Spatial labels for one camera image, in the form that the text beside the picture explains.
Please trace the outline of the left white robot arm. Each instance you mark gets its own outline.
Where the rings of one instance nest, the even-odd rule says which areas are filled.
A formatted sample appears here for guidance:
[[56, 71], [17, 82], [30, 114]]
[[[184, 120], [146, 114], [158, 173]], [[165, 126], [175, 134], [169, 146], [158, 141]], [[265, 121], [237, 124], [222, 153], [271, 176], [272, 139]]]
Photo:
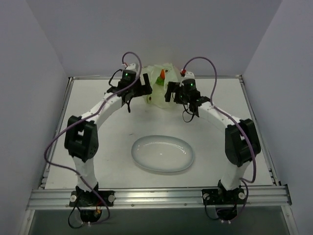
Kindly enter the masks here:
[[94, 156], [99, 148], [98, 130], [101, 125], [125, 104], [129, 105], [135, 97], [150, 95], [152, 87], [147, 73], [143, 80], [136, 80], [136, 72], [123, 70], [117, 86], [110, 87], [104, 97], [89, 111], [76, 117], [71, 116], [67, 125], [64, 147], [73, 158], [77, 174], [76, 188], [83, 191], [81, 200], [94, 205], [99, 198], [98, 181], [94, 172]]

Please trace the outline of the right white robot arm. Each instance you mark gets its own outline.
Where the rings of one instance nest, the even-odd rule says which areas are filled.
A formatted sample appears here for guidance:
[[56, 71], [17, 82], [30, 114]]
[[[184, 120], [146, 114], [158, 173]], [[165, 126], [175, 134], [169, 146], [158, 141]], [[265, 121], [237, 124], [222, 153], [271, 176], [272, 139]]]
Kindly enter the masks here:
[[165, 101], [171, 98], [176, 104], [187, 106], [192, 116], [203, 118], [224, 132], [224, 151], [227, 157], [226, 172], [220, 179], [218, 198], [223, 202], [235, 196], [241, 182], [254, 183], [256, 179], [256, 156], [261, 146], [255, 124], [251, 119], [240, 119], [220, 109], [212, 100], [197, 90], [195, 79], [169, 82]]

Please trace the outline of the aluminium front rail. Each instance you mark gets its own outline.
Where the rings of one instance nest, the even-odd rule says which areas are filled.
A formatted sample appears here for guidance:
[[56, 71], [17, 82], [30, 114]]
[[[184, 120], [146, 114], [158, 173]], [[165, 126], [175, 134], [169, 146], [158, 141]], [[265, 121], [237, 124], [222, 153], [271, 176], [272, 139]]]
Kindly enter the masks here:
[[[115, 188], [114, 209], [200, 208], [205, 194], [202, 188]], [[69, 210], [71, 189], [34, 190], [28, 210]], [[287, 186], [249, 186], [247, 206], [290, 206]]]

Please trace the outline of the orange fake fruit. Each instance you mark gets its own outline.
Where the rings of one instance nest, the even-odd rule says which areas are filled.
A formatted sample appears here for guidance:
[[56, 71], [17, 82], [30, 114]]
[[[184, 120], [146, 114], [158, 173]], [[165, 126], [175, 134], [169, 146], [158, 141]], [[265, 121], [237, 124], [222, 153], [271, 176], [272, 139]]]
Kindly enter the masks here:
[[165, 70], [161, 70], [159, 77], [164, 80], [165, 79]]

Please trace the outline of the white oval plate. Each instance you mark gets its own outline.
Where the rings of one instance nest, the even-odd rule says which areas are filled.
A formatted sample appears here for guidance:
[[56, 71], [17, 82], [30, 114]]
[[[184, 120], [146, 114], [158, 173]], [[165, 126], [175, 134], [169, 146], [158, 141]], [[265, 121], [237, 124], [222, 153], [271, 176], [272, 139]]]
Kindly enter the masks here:
[[176, 137], [150, 135], [137, 139], [131, 149], [134, 162], [143, 169], [174, 173], [188, 169], [194, 161], [189, 143]]

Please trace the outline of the translucent plastic bag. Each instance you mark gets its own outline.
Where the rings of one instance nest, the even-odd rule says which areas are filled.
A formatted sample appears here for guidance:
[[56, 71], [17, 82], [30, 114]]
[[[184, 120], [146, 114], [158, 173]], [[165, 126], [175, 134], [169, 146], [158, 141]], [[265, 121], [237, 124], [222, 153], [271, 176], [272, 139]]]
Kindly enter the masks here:
[[[161, 70], [165, 70], [165, 79], [162, 80], [159, 75]], [[164, 95], [167, 90], [168, 82], [180, 82], [179, 70], [172, 63], [162, 65], [145, 66], [142, 73], [147, 73], [152, 87], [152, 93], [144, 96], [144, 100], [148, 105], [155, 105], [161, 109], [174, 109], [173, 101], [165, 102]]]

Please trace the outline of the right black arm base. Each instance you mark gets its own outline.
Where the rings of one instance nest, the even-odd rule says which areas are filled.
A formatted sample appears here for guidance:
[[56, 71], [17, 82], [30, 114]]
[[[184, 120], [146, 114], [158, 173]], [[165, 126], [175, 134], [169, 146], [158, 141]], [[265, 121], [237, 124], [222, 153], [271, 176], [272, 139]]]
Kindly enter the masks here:
[[[238, 186], [235, 189], [226, 190], [219, 181], [216, 188], [201, 190], [204, 211], [210, 220], [231, 224], [243, 212], [249, 190], [247, 184], [244, 181], [242, 183], [244, 183], [245, 189]], [[208, 206], [215, 206], [216, 217], [209, 214]]]

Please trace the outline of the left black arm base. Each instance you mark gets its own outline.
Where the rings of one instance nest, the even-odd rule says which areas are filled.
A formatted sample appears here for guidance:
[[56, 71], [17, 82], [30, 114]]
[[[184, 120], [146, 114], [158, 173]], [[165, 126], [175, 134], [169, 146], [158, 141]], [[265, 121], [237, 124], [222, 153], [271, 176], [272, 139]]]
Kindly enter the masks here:
[[107, 221], [111, 216], [108, 208], [114, 205], [115, 191], [99, 190], [98, 185], [93, 190], [99, 196], [92, 191], [83, 191], [76, 187], [75, 191], [71, 192], [69, 199], [69, 206], [78, 210], [80, 219], [84, 223], [99, 222], [102, 216], [102, 209], [100, 207], [104, 207], [108, 212], [107, 217], [103, 219], [104, 221]]

